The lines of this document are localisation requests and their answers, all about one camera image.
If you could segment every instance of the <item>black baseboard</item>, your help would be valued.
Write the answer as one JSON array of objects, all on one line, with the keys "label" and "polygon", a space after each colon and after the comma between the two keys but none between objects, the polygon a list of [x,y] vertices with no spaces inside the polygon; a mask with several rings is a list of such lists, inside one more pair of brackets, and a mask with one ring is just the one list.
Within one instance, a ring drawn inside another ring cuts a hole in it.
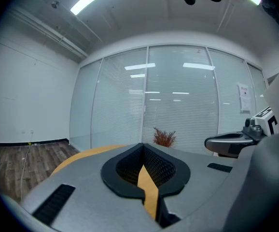
[{"label": "black baseboard", "polygon": [[[58,143],[58,142],[69,142],[68,139],[63,138],[63,139],[57,139],[57,140],[49,140],[49,141],[40,141],[40,142],[31,142],[31,144],[37,144],[37,145],[42,145],[42,144],[50,144],[50,143]],[[29,143],[0,143],[0,147],[11,147],[11,146],[27,146],[30,145]]]}]

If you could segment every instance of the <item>glass wall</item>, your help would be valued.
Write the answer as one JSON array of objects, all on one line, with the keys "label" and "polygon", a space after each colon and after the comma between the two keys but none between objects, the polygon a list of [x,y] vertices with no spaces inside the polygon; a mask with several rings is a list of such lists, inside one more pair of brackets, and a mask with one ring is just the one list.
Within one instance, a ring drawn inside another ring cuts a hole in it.
[{"label": "glass wall", "polygon": [[[231,54],[188,45],[153,46],[80,69],[71,105],[70,142],[83,151],[153,143],[154,128],[174,132],[172,148],[212,154],[204,141],[240,131],[266,107],[262,73]],[[241,110],[238,85],[248,87]]]},{"label": "glass wall", "polygon": [[143,142],[152,143],[158,128],[176,132],[175,149],[212,154],[204,141],[217,134],[218,97],[205,48],[151,47],[149,64]]},{"label": "glass wall", "polygon": [[144,48],[103,60],[92,112],[92,148],[141,141],[146,52]]},{"label": "glass wall", "polygon": [[[248,67],[244,60],[215,50],[209,50],[215,66],[220,98],[220,131],[241,131],[247,118],[256,114],[255,96]],[[250,111],[241,110],[238,85],[248,86]]]},{"label": "glass wall", "polygon": [[70,113],[70,143],[80,151],[90,149],[90,122],[101,60],[80,69]]},{"label": "glass wall", "polygon": [[256,100],[256,113],[261,112],[268,107],[264,98],[264,92],[266,91],[266,83],[263,77],[263,73],[257,68],[248,64],[251,77],[254,84],[255,100]]}]

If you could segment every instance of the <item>potted plant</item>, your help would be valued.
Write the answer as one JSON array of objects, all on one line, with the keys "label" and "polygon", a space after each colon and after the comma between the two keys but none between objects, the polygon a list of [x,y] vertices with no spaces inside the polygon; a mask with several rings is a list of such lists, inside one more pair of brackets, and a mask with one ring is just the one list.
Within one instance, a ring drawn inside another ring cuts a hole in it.
[{"label": "potted plant", "polygon": [[176,139],[176,137],[174,137],[175,131],[167,133],[166,131],[161,131],[156,127],[154,127],[154,129],[155,133],[153,142],[157,145],[171,147]]}]

